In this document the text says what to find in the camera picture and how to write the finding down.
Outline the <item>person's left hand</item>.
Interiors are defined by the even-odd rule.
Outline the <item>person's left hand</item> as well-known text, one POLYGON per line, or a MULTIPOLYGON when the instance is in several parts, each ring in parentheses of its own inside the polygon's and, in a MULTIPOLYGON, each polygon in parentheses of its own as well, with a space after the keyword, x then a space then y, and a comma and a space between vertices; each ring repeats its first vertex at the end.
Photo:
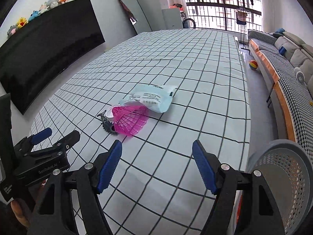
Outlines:
MULTIPOLYGON (((39 185, 35 185, 33 187, 33 190, 32 190, 33 192, 35 189, 37 190, 34 193, 34 195, 36 196, 36 199, 38 199, 40 193, 44 189, 46 182, 47 180, 43 180, 39 185)), ((30 222, 28 218, 25 216, 25 211, 23 210, 20 202, 18 200, 12 200, 10 203, 10 206, 17 220, 21 223, 21 225, 23 225, 24 227, 28 229, 30 227, 30 222)))

